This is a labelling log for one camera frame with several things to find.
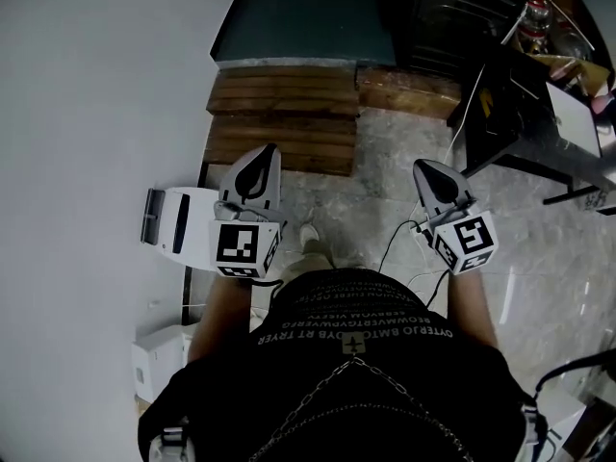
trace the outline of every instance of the person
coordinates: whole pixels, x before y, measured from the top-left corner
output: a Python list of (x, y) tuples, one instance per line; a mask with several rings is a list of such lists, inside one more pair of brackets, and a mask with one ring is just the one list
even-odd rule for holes
[(300, 229), (268, 315), (217, 277), (177, 373), (140, 421), (140, 449), (188, 420), (197, 461), (516, 460), (528, 396), (499, 352), (481, 275), (449, 277), (448, 317), (369, 269), (334, 269)]

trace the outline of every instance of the marble floor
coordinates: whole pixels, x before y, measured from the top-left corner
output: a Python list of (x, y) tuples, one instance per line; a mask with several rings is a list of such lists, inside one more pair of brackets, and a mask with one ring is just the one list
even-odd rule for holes
[[(354, 174), (350, 178), (283, 173), (282, 200), (289, 219), (271, 277), (301, 256), (299, 226), (311, 221), (332, 249), (337, 267), (378, 269), (396, 227), (417, 202), (415, 160), (443, 161), (452, 132), (444, 121), (364, 109), (358, 118)], [(464, 167), (456, 145), (449, 163)], [(226, 167), (210, 167), (207, 185), (217, 188)], [(475, 196), (492, 211), (500, 250), (483, 277), (500, 348), (522, 386), (534, 390), (551, 368), (594, 353), (616, 326), (616, 218), (583, 212), (576, 202), (545, 207), (543, 198), (563, 187), (504, 167), (488, 167), (471, 178)], [(421, 207), (414, 219), (423, 220)], [(423, 300), (432, 294), (445, 264), (415, 239), (398, 231), (383, 272)], [(192, 302), (204, 302), (212, 275), (193, 274)], [(432, 308), (446, 313), (443, 283)], [(253, 296), (263, 317), (269, 291)], [(192, 311), (199, 314), (199, 308)]]

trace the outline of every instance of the wooden plank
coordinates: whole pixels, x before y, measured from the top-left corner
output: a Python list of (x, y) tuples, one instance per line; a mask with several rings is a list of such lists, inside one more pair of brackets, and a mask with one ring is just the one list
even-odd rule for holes
[(331, 77), (225, 77), (219, 75), (214, 88), (313, 88), (354, 90), (353, 78)]
[(244, 66), (224, 68), (224, 77), (329, 77), (333, 79), (353, 79), (354, 68), (338, 66)]
[(334, 101), (358, 102), (356, 90), (313, 88), (214, 88), (210, 99), (281, 97), (287, 99), (332, 99)]
[(355, 145), (355, 136), (332, 132), (313, 132), (311, 130), (291, 130), (285, 128), (259, 127), (219, 127), (210, 130), (209, 139), (261, 140), (263, 143), (293, 141), (326, 143), (331, 145)]
[(356, 116), (358, 104), (327, 99), (211, 99), (207, 110), (213, 115), (262, 115), (268, 113)]
[(212, 129), (217, 128), (275, 128), (310, 130), (355, 135), (357, 124), (354, 118), (331, 119), (302, 116), (214, 116)]
[(460, 86), (450, 80), (388, 68), (357, 73), (362, 106), (447, 119), (460, 102)]
[[(203, 162), (211, 165), (231, 165), (238, 161), (247, 150), (214, 151), (206, 149)], [(296, 154), (282, 154), (282, 168), (289, 171), (303, 171), (320, 174), (349, 176), (353, 171), (352, 159), (320, 158)]]
[[(211, 137), (208, 139), (207, 150), (247, 152), (264, 145), (262, 139), (225, 139)], [(352, 145), (334, 145), (328, 143), (309, 143), (301, 141), (277, 141), (276, 145), (282, 154), (297, 154), (322, 158), (350, 159), (352, 161), (355, 148)]]

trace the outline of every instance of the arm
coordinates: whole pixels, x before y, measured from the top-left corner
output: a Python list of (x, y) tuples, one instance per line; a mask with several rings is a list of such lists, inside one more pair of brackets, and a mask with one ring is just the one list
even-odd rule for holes
[(449, 276), (448, 319), (471, 339), (499, 347), (479, 270)]
[(217, 275), (192, 337), (189, 363), (240, 343), (248, 336), (251, 285)]

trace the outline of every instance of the white sneaker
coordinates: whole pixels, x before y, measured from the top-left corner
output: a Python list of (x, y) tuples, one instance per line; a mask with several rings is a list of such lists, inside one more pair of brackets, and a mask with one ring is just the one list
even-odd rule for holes
[(306, 246), (308, 242), (318, 242), (320, 239), (321, 238), (319, 237), (319, 232), (312, 224), (302, 224), (299, 228), (299, 243), (301, 244), (302, 248)]

